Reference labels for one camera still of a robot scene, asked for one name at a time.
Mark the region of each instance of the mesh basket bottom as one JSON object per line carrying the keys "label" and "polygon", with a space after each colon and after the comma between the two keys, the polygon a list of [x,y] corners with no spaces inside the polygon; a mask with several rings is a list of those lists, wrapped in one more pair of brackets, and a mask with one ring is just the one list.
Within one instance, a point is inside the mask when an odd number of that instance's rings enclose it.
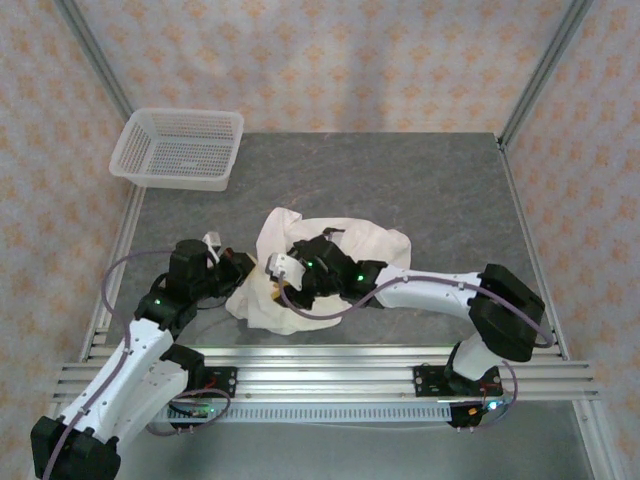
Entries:
{"label": "mesh basket bottom", "polygon": [[218,177],[225,174],[232,145],[158,142],[146,174],[181,177]]}

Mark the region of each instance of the wallpaper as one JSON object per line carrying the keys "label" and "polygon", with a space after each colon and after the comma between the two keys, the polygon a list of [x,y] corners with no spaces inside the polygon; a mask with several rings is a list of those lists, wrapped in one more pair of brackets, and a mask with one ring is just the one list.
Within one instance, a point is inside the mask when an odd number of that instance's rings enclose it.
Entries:
{"label": "wallpaper", "polygon": [[508,152],[563,330],[640,478],[640,8],[594,2]]}
{"label": "wallpaper", "polygon": [[123,124],[52,1],[0,9],[0,476],[77,361],[128,184],[108,173]]}
{"label": "wallpaper", "polygon": [[569,0],[81,0],[137,107],[248,131],[499,132]]}

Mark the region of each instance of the gray countertop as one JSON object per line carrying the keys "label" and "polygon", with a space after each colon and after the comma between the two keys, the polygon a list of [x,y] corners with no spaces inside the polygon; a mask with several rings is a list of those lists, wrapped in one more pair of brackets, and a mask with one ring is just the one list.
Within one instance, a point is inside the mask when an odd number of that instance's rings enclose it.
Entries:
{"label": "gray countertop", "polygon": [[[224,193],[146,192],[132,250],[171,249],[220,232],[255,252],[275,207],[305,217],[355,217],[405,233],[412,267],[441,272],[501,263],[535,277],[491,134],[245,134]],[[135,310],[167,258],[126,269],[117,308]],[[367,309],[336,327],[290,336],[248,329],[223,309],[203,311],[179,339],[200,345],[452,344],[473,333],[460,319],[408,309]],[[112,322],[109,343],[120,340]],[[473,435],[221,424],[194,437],[141,434],[123,457],[123,480],[588,479],[570,402],[521,403],[507,421]]]}
{"label": "gray countertop", "polygon": [[[435,272],[507,266],[536,288],[533,268],[493,135],[488,133],[245,134],[227,191],[148,189],[131,249],[171,249],[220,232],[255,253],[269,212],[354,217],[411,239],[412,268]],[[117,309],[128,316],[166,258],[127,266]],[[453,344],[462,320],[409,309],[356,312],[336,327],[280,336],[249,329],[224,308],[202,311],[180,339],[198,345]],[[108,343],[121,338],[112,322]]]}

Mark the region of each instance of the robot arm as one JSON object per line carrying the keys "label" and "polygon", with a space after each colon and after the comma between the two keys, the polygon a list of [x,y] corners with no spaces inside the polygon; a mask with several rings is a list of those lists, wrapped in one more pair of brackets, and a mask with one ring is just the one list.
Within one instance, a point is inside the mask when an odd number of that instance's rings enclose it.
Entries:
{"label": "robot arm", "polygon": [[[120,468],[119,453],[156,413],[185,389],[205,386],[204,356],[174,341],[195,318],[199,301],[228,297],[254,267],[247,254],[227,249],[214,255],[207,243],[185,240],[176,245],[169,271],[142,298],[128,327],[128,352],[123,340],[57,419],[42,417],[33,427],[38,478],[43,478],[51,457],[56,457],[56,446],[61,446],[51,480],[112,480]],[[117,369],[123,354],[128,355]]]}
{"label": "robot arm", "polygon": [[273,279],[289,283],[283,293],[297,309],[310,309],[317,296],[338,294],[359,306],[420,308],[470,320],[478,333],[456,345],[445,370],[449,385],[461,395],[475,391],[474,383],[503,359],[529,361],[536,339],[532,327],[539,327],[544,313],[542,300],[500,265],[441,274],[355,262],[325,235],[294,243],[287,255],[274,254],[267,270]]}

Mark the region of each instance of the black bracket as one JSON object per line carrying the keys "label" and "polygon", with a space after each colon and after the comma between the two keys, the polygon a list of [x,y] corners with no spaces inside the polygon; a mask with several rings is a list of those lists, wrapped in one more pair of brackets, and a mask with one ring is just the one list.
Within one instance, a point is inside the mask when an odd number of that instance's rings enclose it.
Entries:
{"label": "black bracket", "polygon": [[413,367],[416,397],[501,397],[504,393],[498,367],[487,370],[480,380],[469,382],[464,392],[454,390],[445,377],[445,369],[444,365]]}
{"label": "black bracket", "polygon": [[[235,398],[238,385],[237,367],[204,367],[203,379],[205,384],[202,388],[216,388]],[[222,398],[222,395],[203,393],[198,398]]]}

